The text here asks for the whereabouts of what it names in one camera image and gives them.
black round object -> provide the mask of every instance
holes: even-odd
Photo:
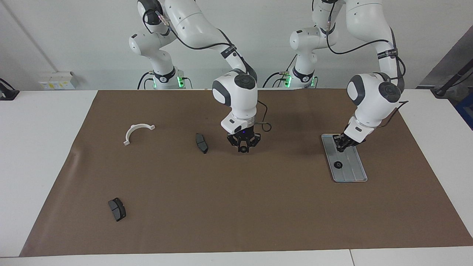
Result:
[[[401,90],[391,82],[382,82],[379,85],[379,94],[390,103],[395,103],[401,98]]]
[[[147,23],[149,25],[159,25],[161,24],[161,20],[159,19],[158,15],[155,12],[159,12],[159,14],[163,14],[163,8],[159,1],[157,0],[138,0],[145,9],[145,11],[152,10],[153,12],[149,12],[146,14],[148,17]]]
[[[335,166],[335,168],[337,168],[337,169],[341,169],[341,168],[343,167],[343,164],[342,164],[342,162],[340,162],[340,161],[336,161],[336,162],[333,164],[333,166]]]
[[[248,147],[246,147],[246,146],[241,146],[241,147],[240,147],[240,152],[241,152],[241,153],[247,153],[247,152],[248,152]]]
[[[238,74],[235,77],[235,84],[244,89],[254,89],[256,87],[256,81],[248,74]]]

brown paper mat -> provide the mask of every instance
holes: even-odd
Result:
[[[320,136],[354,112],[346,91],[260,100],[273,131],[257,128],[261,142],[243,155],[210,91],[100,91],[21,256],[473,245],[400,115],[359,146],[368,182],[337,184]],[[139,123],[156,129],[125,147]],[[127,211],[120,222],[107,204],[115,197]]]

metal tray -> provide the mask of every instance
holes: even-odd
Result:
[[[333,136],[334,134],[323,134],[322,143],[324,144],[330,171],[335,182],[352,183],[368,181],[356,147],[348,147],[344,152],[338,152]]]

black stand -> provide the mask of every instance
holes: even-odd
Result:
[[[473,59],[471,59],[468,64],[466,64],[457,74],[455,74],[455,76],[453,76],[443,87],[437,90],[431,90],[435,98],[443,99],[447,90],[451,88],[459,79],[461,79],[471,68],[473,68]]]
[[[0,79],[0,81],[7,84],[10,88],[12,88],[12,89],[7,89],[7,87],[5,87],[2,83],[0,83],[0,91],[5,95],[5,97],[0,95],[0,101],[13,101],[17,97],[18,93],[20,93],[20,91],[14,89],[10,84],[8,84],[8,82],[2,79]]]

white wall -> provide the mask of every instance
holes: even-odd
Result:
[[[52,67],[8,15],[5,4],[60,71],[74,72],[80,89],[135,89],[150,69],[148,60],[133,54],[128,37],[143,28],[136,0],[0,0],[0,76],[18,89],[39,89],[37,74]],[[224,30],[256,69],[259,83],[286,69],[294,52],[293,30],[312,26],[310,0],[197,0],[215,26]],[[396,33],[406,62],[406,86],[416,87],[473,24],[471,0],[385,0],[385,16]],[[344,16],[338,51],[362,42],[347,32]],[[215,51],[192,51],[177,41],[164,50],[194,87],[209,87],[229,70]],[[378,70],[374,49],[348,55],[316,52],[319,87],[343,88],[357,73]]]

